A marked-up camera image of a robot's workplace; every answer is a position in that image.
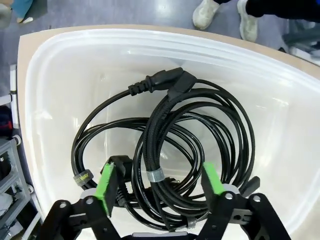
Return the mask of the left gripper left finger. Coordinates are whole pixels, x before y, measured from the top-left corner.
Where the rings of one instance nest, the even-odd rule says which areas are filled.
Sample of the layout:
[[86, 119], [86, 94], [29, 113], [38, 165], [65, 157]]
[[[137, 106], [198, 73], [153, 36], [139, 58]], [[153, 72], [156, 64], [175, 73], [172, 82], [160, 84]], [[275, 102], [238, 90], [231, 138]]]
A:
[[107, 163], [93, 195], [73, 204], [61, 199], [52, 205], [43, 222], [43, 238], [76, 240], [83, 229], [91, 229], [97, 240], [120, 240], [110, 220], [118, 189], [116, 166]]

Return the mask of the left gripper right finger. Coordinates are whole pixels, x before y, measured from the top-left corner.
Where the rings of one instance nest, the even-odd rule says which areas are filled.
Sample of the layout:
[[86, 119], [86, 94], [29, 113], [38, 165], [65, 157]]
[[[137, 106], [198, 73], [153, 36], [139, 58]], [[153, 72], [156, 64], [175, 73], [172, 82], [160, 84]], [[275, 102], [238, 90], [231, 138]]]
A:
[[203, 164], [201, 186], [209, 213], [198, 240], [221, 240], [228, 224], [240, 225], [249, 240], [291, 238], [264, 194], [255, 193], [245, 198], [225, 190], [212, 163]]

